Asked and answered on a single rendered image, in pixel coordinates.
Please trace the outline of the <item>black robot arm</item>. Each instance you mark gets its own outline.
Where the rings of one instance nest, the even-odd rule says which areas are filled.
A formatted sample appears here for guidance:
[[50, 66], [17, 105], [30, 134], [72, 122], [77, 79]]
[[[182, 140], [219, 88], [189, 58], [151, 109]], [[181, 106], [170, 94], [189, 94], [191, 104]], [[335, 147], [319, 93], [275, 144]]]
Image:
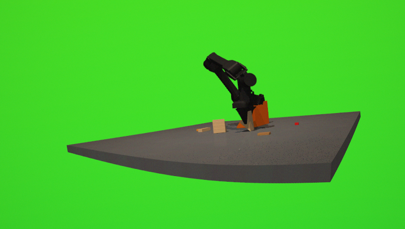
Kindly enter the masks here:
[[[237, 80], [238, 88], [251, 87], [256, 84], [256, 76], [252, 73], [247, 73], [247, 68], [239, 62], [234, 60], [226, 60], [221, 56], [217, 55], [215, 52], [207, 56], [203, 63], [204, 67], [217, 75], [220, 81], [225, 85], [227, 90], [231, 94], [231, 100], [237, 102], [239, 100], [239, 93], [237, 93], [237, 88], [230, 80]], [[224, 71], [223, 71], [224, 70]], [[230, 78], [229, 78], [230, 77]], [[264, 95], [254, 94], [254, 91], [249, 91], [247, 101], [250, 103], [254, 102], [258, 105], [263, 104], [265, 101]]]

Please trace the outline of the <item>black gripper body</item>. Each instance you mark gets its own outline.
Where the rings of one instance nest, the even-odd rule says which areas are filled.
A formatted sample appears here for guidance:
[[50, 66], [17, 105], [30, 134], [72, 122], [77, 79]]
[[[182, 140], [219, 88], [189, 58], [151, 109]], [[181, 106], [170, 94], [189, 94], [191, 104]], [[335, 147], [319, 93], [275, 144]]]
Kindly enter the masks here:
[[247, 101], [248, 93], [249, 91], [252, 92], [251, 88], [245, 87], [245, 88], [238, 88], [237, 93], [239, 93], [239, 100], [237, 102], [232, 103], [233, 108], [248, 108], [248, 107], [254, 107], [254, 105], [258, 105], [254, 102], [250, 103]]

